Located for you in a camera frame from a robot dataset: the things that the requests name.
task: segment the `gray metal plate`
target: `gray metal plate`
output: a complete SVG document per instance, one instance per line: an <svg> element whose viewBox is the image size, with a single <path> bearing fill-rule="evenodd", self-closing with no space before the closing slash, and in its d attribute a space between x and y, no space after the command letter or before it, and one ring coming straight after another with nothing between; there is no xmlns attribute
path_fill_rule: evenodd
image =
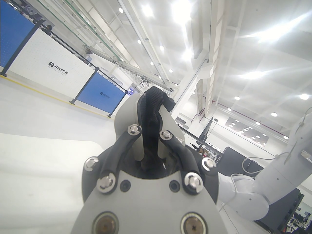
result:
<svg viewBox="0 0 312 234"><path fill-rule="evenodd" d="M128 192L120 190L120 183L129 180ZM171 180L180 183L181 189L173 193ZM206 221L209 234L227 234L224 223L207 190L191 196L182 187L180 172L162 179L145 180L120 171L118 186L109 195L96 188L85 202L72 234L91 234L92 223L102 212L113 212L119 220L120 234L181 233L183 216L189 212L201 215Z"/></svg>

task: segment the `yellow floor line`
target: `yellow floor line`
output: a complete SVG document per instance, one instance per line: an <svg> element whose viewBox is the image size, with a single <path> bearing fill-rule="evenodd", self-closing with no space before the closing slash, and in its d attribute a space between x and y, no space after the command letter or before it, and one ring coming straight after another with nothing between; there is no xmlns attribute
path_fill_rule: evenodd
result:
<svg viewBox="0 0 312 234"><path fill-rule="evenodd" d="M111 119L111 118L108 117L108 116L99 114L99 113L97 113L97 112L90 111L90 110L88 110L88 109L82 108L82 107L77 106L77 105L73 105L73 104L71 104L70 102L63 101L63 100L61 100L61 99L58 99L58 98L56 98L56 97L53 97L53 96L48 95L48 94L46 94L46 93L43 93L43 92L41 92L41 91L39 91L39 90L36 90L36 89L34 89L34 88L32 88L32 87L28 87L28 86L26 86L26 85L24 85L24 84L22 84L22 83L19 83L19 82L15 81L15 80L9 79L8 77L4 77L4 76L2 76L2 75L0 75L0 77L4 78L4 79L6 79L6 80L9 80L9 81L11 81L11 82L13 82L13 83L15 83L15 84L18 84L18 85L20 85L20 86L22 86L22 87L28 88L28 89L30 89L30 90L32 90L32 91L38 92L39 94L42 94L42 95L45 95L45 96L47 96L47 97L56 99L56 100L58 100L58 101L60 101L60 102L63 102L63 103L65 103L65 104L72 105L72 106L75 106L75 107L80 108L80 109L82 109L82 110L85 110L85 111L88 111L88 112L91 112L91 113L94 113L94 114L103 116L103 117L105 117L105 118Z"/></svg>

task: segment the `ceiling light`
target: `ceiling light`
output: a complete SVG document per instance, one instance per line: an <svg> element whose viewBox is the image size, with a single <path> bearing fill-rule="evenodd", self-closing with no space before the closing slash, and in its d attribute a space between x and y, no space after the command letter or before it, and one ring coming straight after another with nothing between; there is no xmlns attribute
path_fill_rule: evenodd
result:
<svg viewBox="0 0 312 234"><path fill-rule="evenodd" d="M308 99L309 99L309 95L307 95L307 94L302 94L302 95L300 95L300 98L301 98L302 100L308 100Z"/></svg>
<svg viewBox="0 0 312 234"><path fill-rule="evenodd" d="M184 25L191 19L191 3L188 0L178 0L172 6L172 13L175 22Z"/></svg>
<svg viewBox="0 0 312 234"><path fill-rule="evenodd" d="M305 17L307 17L309 13L305 13L289 22L286 22L284 24L276 25L272 28L269 28L265 31L257 32L252 35L248 35L245 37L259 37L259 42L275 42L280 39L281 36L292 30L296 25L300 23L301 20L303 20Z"/></svg>
<svg viewBox="0 0 312 234"><path fill-rule="evenodd" d="M149 5L142 6L142 10L146 17L153 16L153 11Z"/></svg>
<svg viewBox="0 0 312 234"><path fill-rule="evenodd" d="M262 77L265 74L265 72L261 72L261 71L253 71L253 72L249 72L247 74L242 75L242 77L244 79L257 79Z"/></svg>
<svg viewBox="0 0 312 234"><path fill-rule="evenodd" d="M184 60L189 60L189 59L191 59L192 58L192 52L191 52L191 50L186 50L185 52L184 52L184 54L182 55L182 58L184 59Z"/></svg>

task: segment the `joyson logo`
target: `joyson logo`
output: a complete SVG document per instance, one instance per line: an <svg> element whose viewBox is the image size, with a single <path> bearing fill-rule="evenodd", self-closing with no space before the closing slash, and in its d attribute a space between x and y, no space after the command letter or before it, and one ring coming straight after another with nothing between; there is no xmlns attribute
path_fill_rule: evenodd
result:
<svg viewBox="0 0 312 234"><path fill-rule="evenodd" d="M109 96L107 94L104 94L103 92L100 92L100 95L106 97L106 98L109 98Z"/></svg>
<svg viewBox="0 0 312 234"><path fill-rule="evenodd" d="M55 65L53 62L49 62L49 66L51 69L54 69L55 71L63 74L63 75L67 75L68 74L68 71L62 69L61 67Z"/></svg>

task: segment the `black fabric cover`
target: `black fabric cover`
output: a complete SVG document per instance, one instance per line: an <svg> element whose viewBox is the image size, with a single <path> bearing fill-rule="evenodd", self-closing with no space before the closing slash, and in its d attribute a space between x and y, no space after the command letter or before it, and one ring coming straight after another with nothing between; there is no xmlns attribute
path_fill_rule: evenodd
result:
<svg viewBox="0 0 312 234"><path fill-rule="evenodd" d="M144 177L148 176L153 179L163 177L165 173L163 161L157 155L158 136L161 130L161 118L158 111L161 105L164 105L167 111L172 111L175 102L157 87L148 89L145 92L145 97L146 109L142 119L144 158L141 161L140 173Z"/></svg>

